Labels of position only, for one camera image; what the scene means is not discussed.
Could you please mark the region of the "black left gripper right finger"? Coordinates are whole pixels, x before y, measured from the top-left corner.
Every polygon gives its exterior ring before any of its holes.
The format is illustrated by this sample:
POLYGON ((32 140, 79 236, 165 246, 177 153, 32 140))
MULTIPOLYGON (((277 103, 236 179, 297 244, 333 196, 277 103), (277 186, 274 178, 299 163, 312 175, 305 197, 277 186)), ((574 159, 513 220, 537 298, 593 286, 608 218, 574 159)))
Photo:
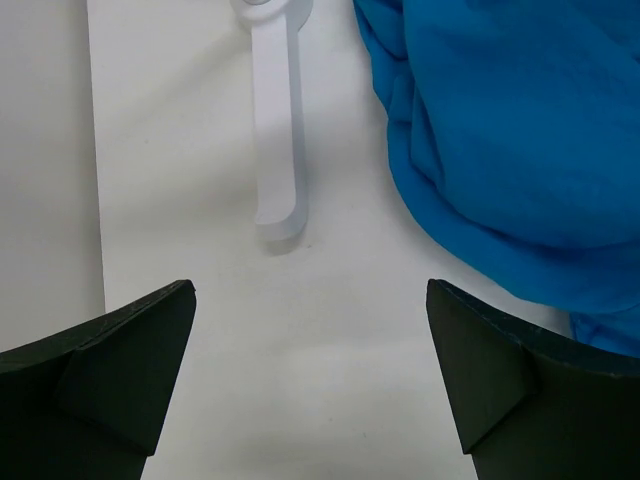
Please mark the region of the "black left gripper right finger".
POLYGON ((426 310, 480 479, 636 479, 639 361, 498 310, 445 280, 426 310))

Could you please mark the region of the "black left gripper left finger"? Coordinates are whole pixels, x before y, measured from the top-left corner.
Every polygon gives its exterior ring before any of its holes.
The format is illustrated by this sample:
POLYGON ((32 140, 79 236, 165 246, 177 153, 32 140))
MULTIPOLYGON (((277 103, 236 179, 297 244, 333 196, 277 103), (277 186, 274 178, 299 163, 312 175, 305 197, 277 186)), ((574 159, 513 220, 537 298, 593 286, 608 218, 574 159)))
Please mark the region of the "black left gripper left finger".
POLYGON ((196 311, 189 280, 1 354, 4 479, 138 479, 196 311))

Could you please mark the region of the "blue t shirt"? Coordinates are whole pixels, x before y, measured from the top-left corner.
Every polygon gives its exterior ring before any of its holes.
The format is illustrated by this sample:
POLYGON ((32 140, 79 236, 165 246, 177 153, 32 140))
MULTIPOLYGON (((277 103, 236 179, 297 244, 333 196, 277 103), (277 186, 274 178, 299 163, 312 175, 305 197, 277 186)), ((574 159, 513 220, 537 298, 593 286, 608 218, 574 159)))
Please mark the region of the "blue t shirt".
POLYGON ((574 338, 639 353, 639 5, 358 1, 421 228, 574 338))

